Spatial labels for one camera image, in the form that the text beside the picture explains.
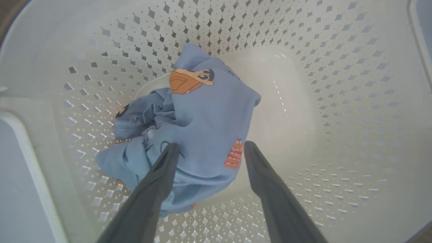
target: perforated basket wall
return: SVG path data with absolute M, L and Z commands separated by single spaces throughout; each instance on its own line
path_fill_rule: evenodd
M 188 42 L 212 56 L 278 46 L 294 57 L 313 99 L 319 140 L 313 160 L 278 172 L 326 236 L 371 205 L 387 204 L 394 195 L 388 185 L 407 166 L 407 134 L 386 36 L 377 24 L 381 16 L 373 7 L 357 0 L 147 0 L 112 8 L 86 26 L 60 26 L 57 35 L 74 27 L 56 45 L 55 58 L 47 58 L 54 68 L 41 77 L 48 80 L 64 161 L 95 231 L 129 195 L 95 163 L 99 151 L 122 142 L 112 133 L 114 115 L 146 83 L 170 73 Z M 259 198 L 244 191 L 161 218 L 155 242 L 269 238 Z

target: crumpled blue fabric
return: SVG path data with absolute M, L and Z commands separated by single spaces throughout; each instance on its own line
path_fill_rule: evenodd
M 252 111 L 260 102 L 222 60 L 193 44 L 186 44 L 176 61 L 170 85 L 122 109 L 114 135 L 131 140 L 97 155 L 103 172 L 133 190 L 164 148 L 177 143 L 181 154 L 161 216 L 190 211 L 235 179 Z

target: cartoon eye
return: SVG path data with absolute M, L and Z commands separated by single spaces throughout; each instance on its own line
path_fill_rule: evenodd
M 198 78 L 205 80 L 205 79 L 209 79 L 209 76 L 207 76 L 205 74 L 201 74 L 201 75 L 198 75 Z

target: blue garment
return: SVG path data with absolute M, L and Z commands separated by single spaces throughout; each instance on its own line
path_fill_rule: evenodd
M 260 102 L 222 60 L 196 45 L 185 45 L 174 68 L 171 89 L 154 90 L 117 114 L 115 136 L 132 140 L 97 156 L 108 176 L 133 190 L 166 145 L 177 143 L 181 155 L 162 216 L 190 211 L 235 179 L 252 110 Z

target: laundry basket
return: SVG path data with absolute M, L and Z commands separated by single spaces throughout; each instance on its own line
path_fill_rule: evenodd
M 413 4 L 30 1 L 3 41 L 0 106 L 27 129 L 57 241 L 95 242 L 127 200 L 95 156 L 122 142 L 116 112 L 166 86 L 190 42 L 262 95 L 248 139 L 329 242 L 405 242 L 432 219 L 431 86 Z M 269 242 L 245 165 L 226 190 L 161 218 L 154 241 Z

